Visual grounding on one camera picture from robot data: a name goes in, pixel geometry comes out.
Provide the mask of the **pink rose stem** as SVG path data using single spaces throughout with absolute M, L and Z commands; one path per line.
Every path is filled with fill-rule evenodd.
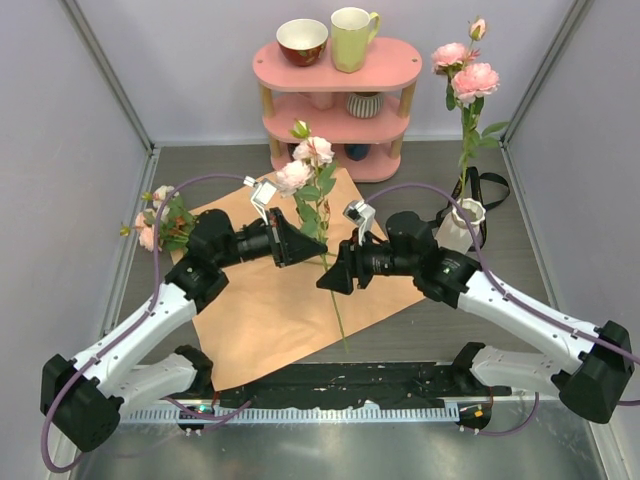
M 498 134 L 508 125 L 496 122 L 480 129 L 480 117 L 486 99 L 500 87 L 500 75 L 488 62 L 481 62 L 478 43 L 484 39 L 488 25 L 477 16 L 468 26 L 466 43 L 450 42 L 437 47 L 430 55 L 435 75 L 446 79 L 445 106 L 460 114 L 462 150 L 458 160 L 460 169 L 459 198 L 462 199 L 469 174 L 469 161 L 478 148 L 499 146 Z
M 276 184 L 283 198 L 292 197 L 300 230 L 328 246 L 331 207 L 329 194 L 336 185 L 338 163 L 332 144 L 314 136 L 309 124 L 296 120 L 290 133 L 299 140 L 291 160 L 276 170 Z

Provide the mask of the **green orange wrapping paper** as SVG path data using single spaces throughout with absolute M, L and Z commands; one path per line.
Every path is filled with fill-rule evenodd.
M 216 390 L 257 380 L 422 300 L 409 277 L 376 277 L 348 296 L 317 288 L 319 258 L 278 268 L 270 257 L 233 266 L 224 291 L 193 324 Z

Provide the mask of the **pink artificial flower bouquet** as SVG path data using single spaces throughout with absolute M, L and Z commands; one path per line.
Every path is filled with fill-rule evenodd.
M 142 199 L 149 206 L 135 216 L 132 225 L 122 225 L 119 235 L 136 235 L 139 245 L 147 251 L 185 251 L 198 215 L 188 211 L 174 190 L 171 185 L 161 185 L 153 192 L 145 192 Z

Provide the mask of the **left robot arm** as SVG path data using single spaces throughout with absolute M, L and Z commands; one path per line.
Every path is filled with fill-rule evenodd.
M 145 304 L 73 358 L 56 354 L 45 363 L 41 412 L 88 453 L 111 436 L 122 415 L 147 402 L 180 392 L 205 397 L 212 389 L 212 373 L 180 353 L 141 372 L 132 369 L 220 295 L 229 283 L 225 268 L 263 257 L 282 268 L 326 251 L 326 245 L 290 224 L 278 208 L 240 230 L 234 230 L 224 211 L 205 211 L 195 221 L 186 254 Z

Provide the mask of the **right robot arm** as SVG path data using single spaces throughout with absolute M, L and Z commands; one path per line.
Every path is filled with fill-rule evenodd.
M 337 260 L 317 281 L 318 288 L 349 295 L 376 276 L 408 276 L 426 298 L 486 319 L 537 350 L 468 344 L 451 371 L 457 391 L 529 390 L 558 398 L 588 421 L 610 421 L 634 373 L 625 327 L 613 321 L 597 326 L 523 294 L 473 258 L 438 246 L 428 224 L 413 212 L 392 215 L 381 240 L 370 231 L 374 214 L 362 201 L 346 207 L 344 215 L 356 227 L 340 243 Z

